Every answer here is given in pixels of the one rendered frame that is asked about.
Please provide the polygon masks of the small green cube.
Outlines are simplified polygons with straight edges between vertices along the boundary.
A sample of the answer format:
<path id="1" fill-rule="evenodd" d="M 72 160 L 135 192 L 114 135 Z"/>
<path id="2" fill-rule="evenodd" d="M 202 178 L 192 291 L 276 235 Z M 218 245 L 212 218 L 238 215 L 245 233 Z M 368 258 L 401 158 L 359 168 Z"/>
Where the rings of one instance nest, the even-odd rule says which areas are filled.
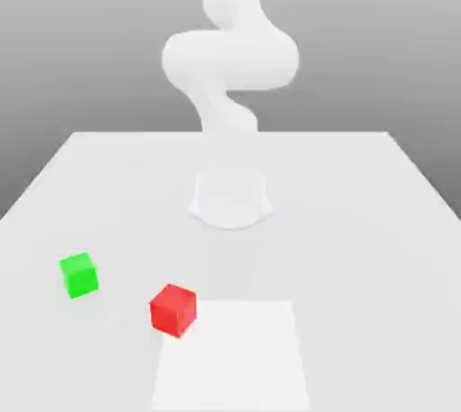
<path id="1" fill-rule="evenodd" d="M 96 267 L 87 252 L 61 259 L 59 269 L 70 299 L 99 289 Z"/>

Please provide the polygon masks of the small red cube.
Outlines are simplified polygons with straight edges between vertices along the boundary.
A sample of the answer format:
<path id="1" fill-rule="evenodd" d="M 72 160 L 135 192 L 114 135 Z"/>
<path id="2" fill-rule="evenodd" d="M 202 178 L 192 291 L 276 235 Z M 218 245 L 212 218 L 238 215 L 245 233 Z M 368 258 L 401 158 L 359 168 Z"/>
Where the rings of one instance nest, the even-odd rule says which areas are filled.
<path id="1" fill-rule="evenodd" d="M 180 338 L 196 319 L 197 298 L 193 291 L 169 283 L 149 303 L 153 328 Z"/>

